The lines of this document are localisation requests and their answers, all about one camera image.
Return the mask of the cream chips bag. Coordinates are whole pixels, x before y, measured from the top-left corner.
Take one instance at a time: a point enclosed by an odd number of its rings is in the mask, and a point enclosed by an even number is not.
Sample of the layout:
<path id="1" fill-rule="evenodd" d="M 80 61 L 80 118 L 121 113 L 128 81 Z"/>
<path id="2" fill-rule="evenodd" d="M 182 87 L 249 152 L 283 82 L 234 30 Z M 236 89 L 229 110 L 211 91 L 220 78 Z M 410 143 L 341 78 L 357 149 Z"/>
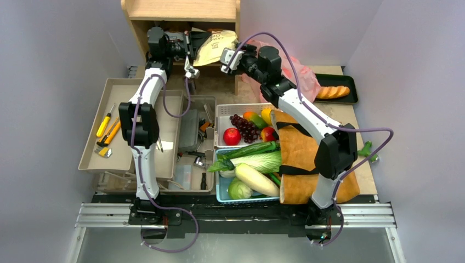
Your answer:
<path id="1" fill-rule="evenodd" d="M 219 30 L 210 31 L 211 35 L 200 46 L 197 51 L 194 67 L 205 66 L 216 63 L 220 60 L 225 48 L 232 49 L 237 43 L 237 34 L 235 31 Z"/>

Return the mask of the pink plastic grocery bag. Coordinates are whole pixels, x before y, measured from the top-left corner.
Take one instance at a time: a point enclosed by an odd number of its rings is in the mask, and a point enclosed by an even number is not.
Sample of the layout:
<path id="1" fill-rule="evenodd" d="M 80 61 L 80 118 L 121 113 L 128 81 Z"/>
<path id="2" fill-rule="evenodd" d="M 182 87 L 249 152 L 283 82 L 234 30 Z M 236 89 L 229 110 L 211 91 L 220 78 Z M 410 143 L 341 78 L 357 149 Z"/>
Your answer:
<path id="1" fill-rule="evenodd" d="M 293 65 L 297 73 L 302 95 L 310 102 L 314 102 L 317 94 L 321 89 L 321 85 L 319 84 L 314 71 L 309 66 L 302 65 L 300 61 L 293 56 L 290 56 L 290 59 L 288 59 L 282 48 L 280 48 L 277 44 L 270 44 L 254 39 L 249 40 L 247 44 L 256 46 L 257 51 L 264 46 L 275 47 L 278 50 L 279 56 L 281 58 L 282 74 L 290 81 L 292 81 L 292 83 L 297 84 L 296 77 L 291 67 L 291 65 Z"/>

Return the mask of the golden baguette bread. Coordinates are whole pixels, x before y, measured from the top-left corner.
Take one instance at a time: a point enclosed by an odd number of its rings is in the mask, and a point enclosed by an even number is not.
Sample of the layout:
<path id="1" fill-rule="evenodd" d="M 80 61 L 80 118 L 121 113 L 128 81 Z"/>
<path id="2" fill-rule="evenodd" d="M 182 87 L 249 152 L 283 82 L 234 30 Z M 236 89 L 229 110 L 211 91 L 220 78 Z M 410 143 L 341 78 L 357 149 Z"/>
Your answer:
<path id="1" fill-rule="evenodd" d="M 350 94 L 350 88 L 346 86 L 329 86 L 321 87 L 319 93 L 317 94 L 317 99 L 337 99 L 342 98 Z"/>

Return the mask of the dark purple grapes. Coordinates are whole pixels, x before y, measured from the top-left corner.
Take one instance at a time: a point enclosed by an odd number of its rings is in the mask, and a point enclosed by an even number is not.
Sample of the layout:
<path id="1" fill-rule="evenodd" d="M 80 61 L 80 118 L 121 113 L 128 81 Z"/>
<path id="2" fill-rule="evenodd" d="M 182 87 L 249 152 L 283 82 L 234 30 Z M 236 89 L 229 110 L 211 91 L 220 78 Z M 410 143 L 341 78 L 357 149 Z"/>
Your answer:
<path id="1" fill-rule="evenodd" d="M 251 144 L 260 138 L 260 130 L 252 121 L 247 121 L 239 115 L 230 116 L 229 119 L 245 143 Z"/>

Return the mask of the green cucumber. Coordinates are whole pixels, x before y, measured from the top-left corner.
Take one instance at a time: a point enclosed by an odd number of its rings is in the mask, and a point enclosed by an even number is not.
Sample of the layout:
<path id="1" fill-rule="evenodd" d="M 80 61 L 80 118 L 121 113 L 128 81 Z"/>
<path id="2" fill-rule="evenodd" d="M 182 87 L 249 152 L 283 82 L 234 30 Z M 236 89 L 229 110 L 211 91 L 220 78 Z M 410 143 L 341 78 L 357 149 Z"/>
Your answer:
<path id="1" fill-rule="evenodd" d="M 261 142 L 261 143 L 241 147 L 228 153 L 222 153 L 222 154 L 218 153 L 217 159 L 218 160 L 234 159 L 234 158 L 256 155 L 256 154 L 261 154 L 261 153 L 268 153 L 271 151 L 278 150 L 279 148 L 280 148 L 280 144 L 277 143 L 276 141 Z"/>

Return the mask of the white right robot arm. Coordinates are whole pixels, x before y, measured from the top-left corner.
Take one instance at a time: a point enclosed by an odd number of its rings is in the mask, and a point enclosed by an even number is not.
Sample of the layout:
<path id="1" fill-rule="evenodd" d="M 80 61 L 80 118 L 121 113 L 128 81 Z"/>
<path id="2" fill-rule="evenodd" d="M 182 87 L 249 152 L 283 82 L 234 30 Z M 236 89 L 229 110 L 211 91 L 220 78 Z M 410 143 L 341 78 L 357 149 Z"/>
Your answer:
<path id="1" fill-rule="evenodd" d="M 257 48 L 244 42 L 231 57 L 234 73 L 244 73 L 260 84 L 263 98 L 293 117 L 312 136 L 318 148 L 314 163 L 319 173 L 308 208 L 309 219 L 321 223 L 336 201 L 337 186 L 356 161 L 356 135 L 351 124 L 341 125 L 303 97 L 297 86 L 281 72 L 279 51 L 272 46 Z"/>

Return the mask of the brown Trader Joe's bag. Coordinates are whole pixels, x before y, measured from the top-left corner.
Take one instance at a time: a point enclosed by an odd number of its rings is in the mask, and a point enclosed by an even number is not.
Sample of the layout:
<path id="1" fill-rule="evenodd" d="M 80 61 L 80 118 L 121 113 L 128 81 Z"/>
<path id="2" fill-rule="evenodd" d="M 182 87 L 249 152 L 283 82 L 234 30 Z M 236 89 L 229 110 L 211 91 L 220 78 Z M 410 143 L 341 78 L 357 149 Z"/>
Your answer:
<path id="1" fill-rule="evenodd" d="M 270 119 L 279 137 L 280 203 L 306 204 L 318 182 L 314 164 L 318 144 L 290 115 L 272 110 Z"/>

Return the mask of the green napa cabbage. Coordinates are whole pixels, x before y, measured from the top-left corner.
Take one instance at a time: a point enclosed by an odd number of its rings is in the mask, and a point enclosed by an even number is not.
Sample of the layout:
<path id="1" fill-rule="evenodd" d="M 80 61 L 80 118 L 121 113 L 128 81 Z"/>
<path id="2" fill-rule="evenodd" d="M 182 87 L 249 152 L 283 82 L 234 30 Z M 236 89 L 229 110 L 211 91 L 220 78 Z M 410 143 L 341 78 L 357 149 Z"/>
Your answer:
<path id="1" fill-rule="evenodd" d="M 235 167 L 243 163 L 262 174 L 277 173 L 282 165 L 280 151 L 238 157 L 230 161 Z"/>

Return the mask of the white daikon radish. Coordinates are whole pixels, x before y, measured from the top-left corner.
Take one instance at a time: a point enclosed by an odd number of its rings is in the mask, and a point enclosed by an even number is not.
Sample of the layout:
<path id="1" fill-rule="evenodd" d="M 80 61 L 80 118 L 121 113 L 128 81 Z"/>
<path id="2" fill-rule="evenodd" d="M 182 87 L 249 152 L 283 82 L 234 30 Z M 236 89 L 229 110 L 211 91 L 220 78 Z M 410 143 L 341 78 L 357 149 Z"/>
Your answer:
<path id="1" fill-rule="evenodd" d="M 240 163 L 235 168 L 235 175 L 245 185 L 256 192 L 269 197 L 279 197 L 280 195 L 279 188 L 272 180 L 245 163 Z"/>

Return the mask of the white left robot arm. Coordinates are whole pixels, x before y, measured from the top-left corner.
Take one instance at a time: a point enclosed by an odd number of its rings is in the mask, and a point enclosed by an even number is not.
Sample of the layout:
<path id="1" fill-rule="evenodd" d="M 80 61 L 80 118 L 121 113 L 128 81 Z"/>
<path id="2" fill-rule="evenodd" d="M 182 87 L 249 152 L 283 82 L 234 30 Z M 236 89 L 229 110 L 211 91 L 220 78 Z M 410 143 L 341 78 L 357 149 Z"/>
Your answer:
<path id="1" fill-rule="evenodd" d="M 128 102 L 119 104 L 118 112 L 124 141 L 131 148 L 137 179 L 136 199 L 132 208 L 150 224 L 163 219 L 164 207 L 155 199 L 160 193 L 155 173 L 155 148 L 160 139 L 155 102 L 166 95 L 167 82 L 176 59 L 184 59 L 185 89 L 188 104 L 195 80 L 200 72 L 193 62 L 202 45 L 212 35 L 209 31 L 184 31 L 180 40 L 171 41 L 161 27 L 152 27 L 146 33 L 148 50 L 145 53 L 143 80 Z"/>

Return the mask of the red yellow apple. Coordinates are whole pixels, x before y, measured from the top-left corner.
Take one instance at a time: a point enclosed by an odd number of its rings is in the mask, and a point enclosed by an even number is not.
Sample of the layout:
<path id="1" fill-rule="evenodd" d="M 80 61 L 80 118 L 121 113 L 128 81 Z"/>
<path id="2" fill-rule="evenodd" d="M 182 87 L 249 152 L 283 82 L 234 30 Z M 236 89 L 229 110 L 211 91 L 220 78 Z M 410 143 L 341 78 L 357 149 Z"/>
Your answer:
<path id="1" fill-rule="evenodd" d="M 271 141 L 276 141 L 279 139 L 279 136 L 277 135 L 276 131 L 272 127 L 265 127 L 262 129 L 260 132 L 260 138 L 263 142 L 271 142 Z"/>

